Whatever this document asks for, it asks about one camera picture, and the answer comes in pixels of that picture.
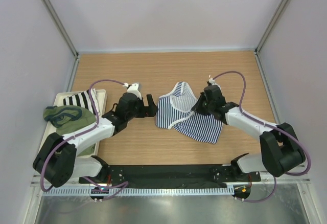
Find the blue white striped tank top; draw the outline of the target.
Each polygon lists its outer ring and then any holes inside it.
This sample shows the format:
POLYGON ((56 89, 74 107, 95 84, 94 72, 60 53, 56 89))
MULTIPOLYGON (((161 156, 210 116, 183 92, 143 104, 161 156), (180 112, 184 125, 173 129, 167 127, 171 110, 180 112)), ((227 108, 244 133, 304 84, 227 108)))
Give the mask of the blue white striped tank top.
POLYGON ((211 114, 192 111, 197 101, 187 82, 177 82, 172 91, 159 97, 156 126, 174 129, 198 142, 216 144, 223 124, 211 114))

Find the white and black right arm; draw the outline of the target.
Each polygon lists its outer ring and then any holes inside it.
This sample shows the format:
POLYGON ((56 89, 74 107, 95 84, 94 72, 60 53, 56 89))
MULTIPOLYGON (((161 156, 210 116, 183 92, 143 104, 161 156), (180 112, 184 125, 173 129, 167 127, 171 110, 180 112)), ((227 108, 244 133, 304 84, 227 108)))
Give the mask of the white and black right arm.
POLYGON ((269 172, 279 177, 283 174, 301 176, 308 171, 293 172, 293 169, 308 162, 293 127, 288 123, 269 123, 242 110, 240 104, 226 102, 218 85, 209 85, 200 94, 192 111, 212 115, 222 123, 236 127, 258 140, 259 154, 243 154, 234 160, 230 175, 242 181, 250 172, 269 172))

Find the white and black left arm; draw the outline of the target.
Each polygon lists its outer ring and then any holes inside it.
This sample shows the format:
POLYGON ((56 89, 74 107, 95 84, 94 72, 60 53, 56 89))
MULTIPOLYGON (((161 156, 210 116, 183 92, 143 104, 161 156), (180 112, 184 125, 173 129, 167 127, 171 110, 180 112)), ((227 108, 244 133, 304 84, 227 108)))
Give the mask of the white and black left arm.
POLYGON ((110 175, 109 165, 100 157, 87 158, 79 154, 97 142, 111 138, 124 130, 133 118, 155 117, 158 108, 152 95, 147 95, 148 104, 133 93, 124 93, 116 108, 105 113, 98 122, 66 135, 56 132, 47 136, 34 162, 33 169, 53 187, 63 186, 78 178, 80 183, 89 180, 104 183, 110 175))

